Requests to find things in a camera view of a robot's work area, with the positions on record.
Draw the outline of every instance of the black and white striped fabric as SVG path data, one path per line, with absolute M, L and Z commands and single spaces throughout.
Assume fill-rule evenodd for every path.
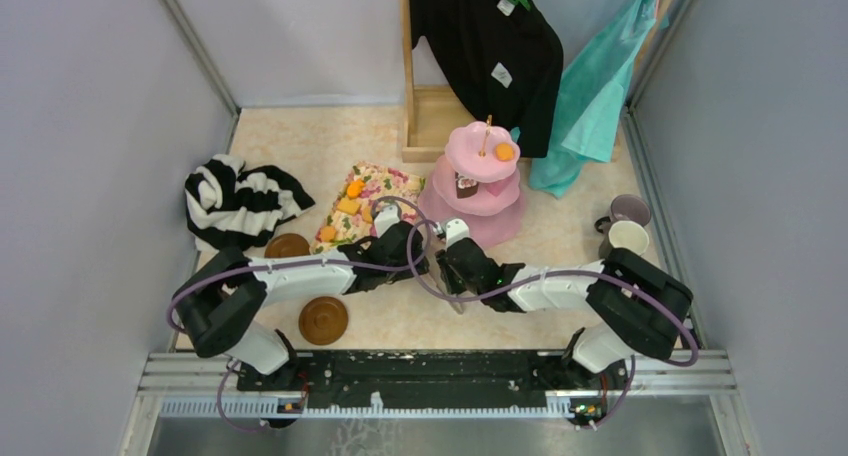
M 198 250 L 265 246 L 277 226 L 315 205 L 280 168 L 243 169 L 244 160 L 219 154 L 186 178 L 186 218 Z

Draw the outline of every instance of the black t-shirt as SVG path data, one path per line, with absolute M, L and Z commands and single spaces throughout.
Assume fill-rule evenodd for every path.
M 521 155 L 548 153 L 562 45 L 536 9 L 501 0 L 409 0 L 413 47 L 424 36 L 451 89 L 480 121 L 521 128 Z

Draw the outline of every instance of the brown saucer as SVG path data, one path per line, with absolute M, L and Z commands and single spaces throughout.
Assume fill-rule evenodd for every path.
M 315 298 L 300 312 L 300 334 L 312 344 L 323 346 L 341 338 L 347 329 L 347 308 L 329 296 Z
M 309 256 L 309 242 L 303 236 L 286 233 L 277 236 L 265 248 L 266 258 L 293 258 Z

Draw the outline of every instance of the wooden frame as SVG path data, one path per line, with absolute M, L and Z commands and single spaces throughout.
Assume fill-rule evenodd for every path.
M 674 0 L 660 0 L 657 21 L 662 21 Z M 400 0 L 400 17 L 403 43 L 403 69 L 406 82 L 403 105 L 403 122 L 399 132 L 401 158 L 406 163 L 433 162 L 444 153 L 450 132 L 474 121 L 450 86 L 416 85 L 412 68 L 412 34 L 409 0 Z M 634 73 L 642 68 L 643 60 L 653 45 L 658 25 L 648 33 L 636 56 Z M 616 135 L 613 160 L 619 153 Z

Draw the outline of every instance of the white tag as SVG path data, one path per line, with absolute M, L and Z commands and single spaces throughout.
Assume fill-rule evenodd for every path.
M 507 0 L 500 0 L 500 2 L 498 3 L 498 9 L 500 9 L 501 12 L 504 13 L 504 16 L 509 16 L 510 14 L 512 14 L 512 10 L 515 9 L 515 5 Z
M 508 88 L 512 84 L 512 75 L 509 74 L 509 71 L 501 63 L 495 65 L 495 69 L 492 70 L 492 77 L 503 84 L 504 88 Z

